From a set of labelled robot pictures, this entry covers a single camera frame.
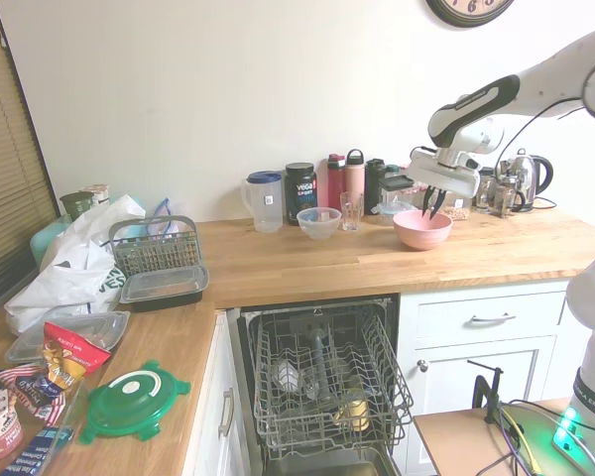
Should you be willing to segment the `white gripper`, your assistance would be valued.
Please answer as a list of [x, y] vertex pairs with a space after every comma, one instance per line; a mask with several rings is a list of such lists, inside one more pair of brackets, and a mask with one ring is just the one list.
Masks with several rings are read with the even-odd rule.
[[[431, 211], [430, 218], [433, 218], [440, 210], [446, 192], [473, 197], [479, 188], [481, 166], [470, 154], [452, 149], [438, 149], [431, 153], [419, 147], [411, 151], [410, 158], [411, 163], [406, 169], [408, 177], [428, 185], [423, 196], [422, 216]], [[438, 191], [432, 205], [434, 188]]]

